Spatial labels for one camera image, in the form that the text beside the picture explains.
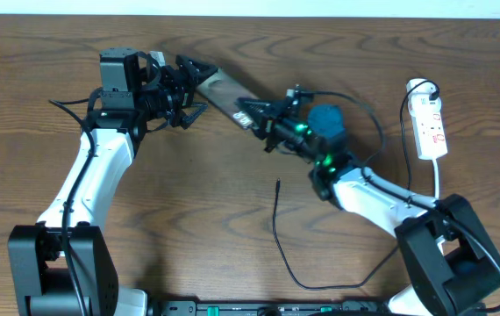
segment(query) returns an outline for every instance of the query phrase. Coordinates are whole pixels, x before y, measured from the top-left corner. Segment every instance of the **small object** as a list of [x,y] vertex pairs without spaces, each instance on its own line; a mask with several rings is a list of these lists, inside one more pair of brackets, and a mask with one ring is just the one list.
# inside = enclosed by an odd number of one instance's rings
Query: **small object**
[[[412,79],[406,85],[410,91],[425,79]],[[408,111],[414,126],[414,138],[418,158],[422,160],[437,159],[447,153],[445,130],[441,119],[441,98],[432,100],[436,91],[432,83],[422,84],[409,95]]]

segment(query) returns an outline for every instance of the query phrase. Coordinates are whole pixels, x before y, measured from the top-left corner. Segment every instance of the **green connector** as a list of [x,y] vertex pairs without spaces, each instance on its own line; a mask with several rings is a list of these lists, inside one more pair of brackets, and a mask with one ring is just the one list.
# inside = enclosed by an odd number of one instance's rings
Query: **green connector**
[[207,307],[207,316],[218,316],[218,307]]

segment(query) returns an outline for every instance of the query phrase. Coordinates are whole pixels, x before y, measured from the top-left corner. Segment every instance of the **white plastic arm segment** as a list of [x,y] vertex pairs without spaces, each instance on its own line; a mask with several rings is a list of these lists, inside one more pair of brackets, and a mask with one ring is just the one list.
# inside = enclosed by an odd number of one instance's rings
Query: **white plastic arm segment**
[[[111,200],[119,179],[132,164],[134,152],[127,133],[119,133],[114,129],[94,129],[92,136],[96,143],[96,156],[76,191],[69,227],[76,226],[79,222],[88,222],[104,231]],[[67,180],[49,208],[39,216],[38,222],[46,222],[48,227],[61,227],[63,203],[67,200],[68,192],[86,161],[89,150],[89,140],[83,133],[80,150]]]
[[[411,197],[412,200],[428,207],[435,205],[434,197],[420,196],[401,188],[375,175],[369,168],[365,168],[365,173],[371,176],[374,183],[386,190],[403,197]],[[416,218],[426,212],[424,209],[408,205],[403,200],[378,190],[361,176],[361,168],[344,174],[333,188],[339,204],[345,211],[361,215],[394,237],[396,237],[394,229],[405,219]]]

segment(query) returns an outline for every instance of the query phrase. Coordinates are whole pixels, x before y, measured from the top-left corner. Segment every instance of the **blue part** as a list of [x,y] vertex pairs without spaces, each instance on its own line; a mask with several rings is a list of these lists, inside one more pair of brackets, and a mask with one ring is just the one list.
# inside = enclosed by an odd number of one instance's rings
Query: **blue part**
[[344,114],[337,105],[333,104],[321,104],[313,107],[307,122],[315,134],[328,139],[346,131]]

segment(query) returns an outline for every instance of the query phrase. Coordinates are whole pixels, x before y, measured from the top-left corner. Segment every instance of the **white cable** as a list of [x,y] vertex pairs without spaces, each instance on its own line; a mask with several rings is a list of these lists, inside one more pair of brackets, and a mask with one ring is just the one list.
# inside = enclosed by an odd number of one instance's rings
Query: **white cable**
[[432,159],[433,162],[433,179],[435,179],[435,198],[439,199],[439,167],[437,166],[437,158]]

